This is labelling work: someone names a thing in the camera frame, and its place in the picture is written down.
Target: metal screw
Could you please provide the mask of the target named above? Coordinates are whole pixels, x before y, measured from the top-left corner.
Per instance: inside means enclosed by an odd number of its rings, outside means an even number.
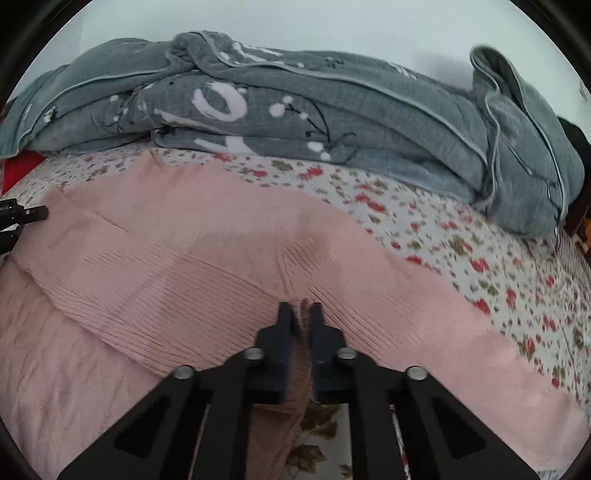
[[[407,375],[412,380],[425,380],[429,374],[423,367],[410,367]]]
[[[244,356],[247,360],[262,360],[265,354],[260,348],[247,348],[244,350]]]
[[[341,360],[352,360],[357,356],[357,350],[349,348],[348,346],[344,346],[343,348],[339,348],[336,351],[336,356],[338,356]]]
[[[188,365],[181,365],[180,367],[177,367],[177,369],[174,371],[174,377],[178,378],[179,380],[188,380],[194,374],[195,370],[193,369],[193,367],[190,367]]]

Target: gray comforter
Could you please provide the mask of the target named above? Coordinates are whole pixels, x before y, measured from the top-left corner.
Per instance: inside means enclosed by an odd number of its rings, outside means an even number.
[[[471,91],[332,51],[251,47],[213,32],[109,41],[39,77],[0,126],[0,158],[97,151],[151,133],[163,147],[325,161],[471,203],[548,237],[583,165],[543,97],[476,47]]]

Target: black metal bracket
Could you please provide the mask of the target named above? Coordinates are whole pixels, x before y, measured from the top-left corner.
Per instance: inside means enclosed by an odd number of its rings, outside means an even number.
[[[83,452],[59,480],[243,480],[253,403],[282,402],[297,322],[280,304],[276,325],[222,366],[178,367]],[[348,403],[353,476],[403,480],[391,406],[413,480],[535,480],[492,431],[422,367],[379,367],[347,347],[310,308],[314,396]]]
[[[0,200],[0,255],[10,252],[21,236],[23,226],[28,223],[47,219],[47,207],[25,208],[15,199]],[[3,232],[4,229],[18,225],[14,230]]]
[[[423,367],[398,372],[347,347],[310,309],[314,396],[348,403],[355,480],[403,480],[394,408],[413,480],[536,480],[537,474]]]

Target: bed sheet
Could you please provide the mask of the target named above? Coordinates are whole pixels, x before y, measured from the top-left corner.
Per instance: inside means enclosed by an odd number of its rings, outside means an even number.
[[[228,170],[261,188],[302,190],[348,212],[385,248],[451,282],[489,316],[492,328],[513,338],[516,350],[548,382],[587,407],[591,398],[588,290],[563,268],[554,245],[526,244],[455,200],[335,165],[165,150],[146,143],[92,155],[50,157],[7,197],[24,206],[37,205],[50,186],[121,173],[148,148],[173,165],[222,161]],[[346,408],[311,403],[303,429],[282,480],[351,478]],[[550,480],[560,473],[540,472],[540,476]]]

